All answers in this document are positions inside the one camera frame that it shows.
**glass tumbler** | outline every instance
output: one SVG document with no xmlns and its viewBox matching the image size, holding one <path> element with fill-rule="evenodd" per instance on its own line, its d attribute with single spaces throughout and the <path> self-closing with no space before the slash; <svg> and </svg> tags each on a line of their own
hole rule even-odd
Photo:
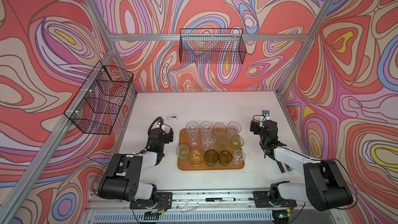
<svg viewBox="0 0 398 224">
<path fill-rule="evenodd" d="M 180 144 L 176 149 L 177 156 L 181 159 L 187 159 L 189 155 L 189 147 L 186 144 Z"/>
<path fill-rule="evenodd" d="M 188 137 L 198 137 L 200 132 L 200 126 L 197 122 L 192 121 L 186 125 L 185 130 L 188 133 Z"/>
<path fill-rule="evenodd" d="M 216 144 L 220 150 L 226 150 L 231 142 L 231 135 L 227 132 L 221 132 L 216 137 Z"/>
<path fill-rule="evenodd" d="M 210 121 L 203 121 L 200 124 L 200 132 L 202 133 L 202 135 L 206 132 L 208 133 L 212 133 L 213 132 L 213 123 Z"/>
<path fill-rule="evenodd" d="M 246 158 L 246 155 L 242 150 L 236 150 L 234 152 L 232 160 L 234 161 L 234 163 L 240 164 L 245 160 L 245 158 Z"/>
<path fill-rule="evenodd" d="M 197 136 L 192 136 L 192 137 L 190 137 L 189 140 L 188 140 L 188 145 L 189 145 L 189 147 L 190 147 L 192 150 L 194 150 L 194 149 L 196 149 L 196 148 L 198 148 L 198 147 L 200 146 L 200 142 L 201 142 L 201 140 L 200 140 L 199 137 L 197 137 Z"/>
<path fill-rule="evenodd" d="M 226 128 L 226 132 L 228 132 L 231 136 L 238 135 L 241 130 L 240 124 L 238 122 L 229 122 Z"/>
<path fill-rule="evenodd" d="M 220 151 L 218 160 L 222 166 L 227 166 L 232 161 L 232 154 L 227 150 Z"/>
<path fill-rule="evenodd" d="M 233 151 L 240 150 L 244 143 L 245 142 L 241 136 L 233 136 L 231 138 L 231 149 Z"/>
<path fill-rule="evenodd" d="M 205 162 L 208 166 L 215 166 L 218 162 L 218 152 L 210 149 L 205 152 Z"/>
<path fill-rule="evenodd" d="M 223 123 L 216 123 L 214 125 L 214 135 L 217 137 L 220 133 L 224 133 L 226 130 L 226 127 Z"/>
<path fill-rule="evenodd" d="M 205 151 L 212 149 L 216 143 L 216 136 L 211 133 L 204 133 L 202 135 L 202 147 Z"/>
<path fill-rule="evenodd" d="M 205 155 L 200 150 L 192 150 L 189 153 L 188 159 L 193 166 L 199 166 L 205 158 Z"/>
</svg>

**clear glass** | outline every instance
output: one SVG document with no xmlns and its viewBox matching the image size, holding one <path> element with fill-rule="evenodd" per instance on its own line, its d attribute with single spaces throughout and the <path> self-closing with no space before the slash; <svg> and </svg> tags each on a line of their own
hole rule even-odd
<svg viewBox="0 0 398 224">
<path fill-rule="evenodd" d="M 202 147 L 205 151 L 212 149 L 215 144 L 216 144 L 216 136 L 206 132 L 202 135 Z"/>
<path fill-rule="evenodd" d="M 233 136 L 231 138 L 231 149 L 233 151 L 240 150 L 244 143 L 245 142 L 241 136 Z"/>
<path fill-rule="evenodd" d="M 189 153 L 188 159 L 193 166 L 199 166 L 205 159 L 205 155 L 201 150 L 192 150 Z"/>
<path fill-rule="evenodd" d="M 228 132 L 231 136 L 236 136 L 241 131 L 241 127 L 238 122 L 229 122 L 226 128 L 226 132 Z"/>
<path fill-rule="evenodd" d="M 227 166 L 232 161 L 232 154 L 227 150 L 220 151 L 218 160 L 222 166 Z"/>
<path fill-rule="evenodd" d="M 217 137 L 220 133 L 226 132 L 226 126 L 223 123 L 216 123 L 214 125 L 214 135 Z"/>
<path fill-rule="evenodd" d="M 234 163 L 240 164 L 245 160 L 245 158 L 246 158 L 246 155 L 242 150 L 236 150 L 234 152 L 232 160 L 234 161 Z"/>
<path fill-rule="evenodd" d="M 198 137 L 200 133 L 200 126 L 197 122 L 189 122 L 185 127 L 188 137 Z"/>
<path fill-rule="evenodd" d="M 186 144 L 180 144 L 176 149 L 177 156 L 181 159 L 187 159 L 189 155 L 189 147 Z"/>
<path fill-rule="evenodd" d="M 221 132 L 216 138 L 216 145 L 220 150 L 226 150 L 231 142 L 231 135 L 227 132 Z"/>
<path fill-rule="evenodd" d="M 190 147 L 192 150 L 194 150 L 194 149 L 197 149 L 197 148 L 200 146 L 200 142 L 201 142 L 201 140 L 200 140 L 199 137 L 193 136 L 193 137 L 190 137 L 190 138 L 189 138 L 189 140 L 188 140 L 188 145 L 189 145 L 189 147 Z"/>
<path fill-rule="evenodd" d="M 208 166 L 215 166 L 218 162 L 218 152 L 210 149 L 205 152 L 205 162 Z"/>
<path fill-rule="evenodd" d="M 210 121 L 203 121 L 200 124 L 200 132 L 202 133 L 202 135 L 206 132 L 208 133 L 212 133 L 213 132 L 213 123 Z"/>
</svg>

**black mounting plate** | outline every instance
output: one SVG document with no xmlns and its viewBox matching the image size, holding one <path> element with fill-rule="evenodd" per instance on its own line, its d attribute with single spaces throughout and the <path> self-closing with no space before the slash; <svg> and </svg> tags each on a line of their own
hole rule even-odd
<svg viewBox="0 0 398 224">
<path fill-rule="evenodd" d="M 148 209 L 148 210 L 164 209 L 164 211 L 166 211 L 172 207 L 173 193 L 172 192 L 158 192 L 157 199 L 158 199 L 157 203 L 152 208 L 146 207 L 145 206 L 146 203 L 143 200 L 137 199 L 136 201 L 132 201 L 130 203 L 130 209 Z"/>
<path fill-rule="evenodd" d="M 274 208 L 268 197 L 268 191 L 253 191 L 253 200 L 256 204 L 256 208 Z M 297 207 L 297 203 L 294 200 L 285 200 L 281 207 L 293 208 Z"/>
</svg>

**glass cup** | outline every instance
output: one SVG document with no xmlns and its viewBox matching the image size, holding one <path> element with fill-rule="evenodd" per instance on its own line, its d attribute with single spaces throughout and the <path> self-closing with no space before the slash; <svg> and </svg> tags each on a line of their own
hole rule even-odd
<svg viewBox="0 0 398 224">
<path fill-rule="evenodd" d="M 246 155 L 242 150 L 236 150 L 234 152 L 232 160 L 234 161 L 234 163 L 240 164 L 245 160 L 245 158 L 246 158 Z"/>
<path fill-rule="evenodd" d="M 241 130 L 240 124 L 237 122 L 229 122 L 226 128 L 226 132 L 228 132 L 231 136 L 238 135 Z"/>
<path fill-rule="evenodd" d="M 188 140 L 188 145 L 189 145 L 189 147 L 190 147 L 192 150 L 194 150 L 194 149 L 196 149 L 196 148 L 198 148 L 198 147 L 200 146 L 200 142 L 201 142 L 201 140 L 200 140 L 199 137 L 197 137 L 197 136 L 192 136 L 192 137 L 190 137 L 189 140 Z"/>
<path fill-rule="evenodd" d="M 205 162 L 208 166 L 215 166 L 218 162 L 218 152 L 210 149 L 205 152 Z"/>
<path fill-rule="evenodd" d="M 231 142 L 231 135 L 227 132 L 221 132 L 216 138 L 217 147 L 220 150 L 226 150 Z"/>
<path fill-rule="evenodd" d="M 218 160 L 222 166 L 227 166 L 232 161 L 232 154 L 227 150 L 220 151 Z"/>
<path fill-rule="evenodd" d="M 202 147 L 205 151 L 212 149 L 216 143 L 216 136 L 211 133 L 204 133 L 202 135 Z"/>
<path fill-rule="evenodd" d="M 192 166 L 199 166 L 205 158 L 205 155 L 200 150 L 192 150 L 189 153 L 188 159 Z"/>
<path fill-rule="evenodd" d="M 186 125 L 185 130 L 188 133 L 188 137 L 198 137 L 200 132 L 200 126 L 197 122 L 192 121 Z"/>
<path fill-rule="evenodd" d="M 233 136 L 231 138 L 231 149 L 233 151 L 240 150 L 244 143 L 245 142 L 241 136 Z"/>
<path fill-rule="evenodd" d="M 217 137 L 220 133 L 225 132 L 226 127 L 223 123 L 216 123 L 214 125 L 214 135 Z"/>
<path fill-rule="evenodd" d="M 203 121 L 200 124 L 200 132 L 202 133 L 202 135 L 206 132 L 208 133 L 212 133 L 213 132 L 213 123 L 210 121 Z"/>
<path fill-rule="evenodd" d="M 189 147 L 186 144 L 180 144 L 176 149 L 177 156 L 181 159 L 187 159 L 189 155 Z"/>
</svg>

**wire basket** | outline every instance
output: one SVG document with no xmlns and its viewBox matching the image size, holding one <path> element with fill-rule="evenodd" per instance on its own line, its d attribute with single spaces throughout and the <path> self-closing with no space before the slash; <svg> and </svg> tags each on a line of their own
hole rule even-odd
<svg viewBox="0 0 398 224">
<path fill-rule="evenodd" d="M 102 66 L 72 115 L 65 115 L 83 133 L 110 135 L 133 76 L 117 66 Z"/>
<path fill-rule="evenodd" d="M 243 64 L 246 46 L 240 28 L 180 29 L 181 63 Z"/>
</svg>

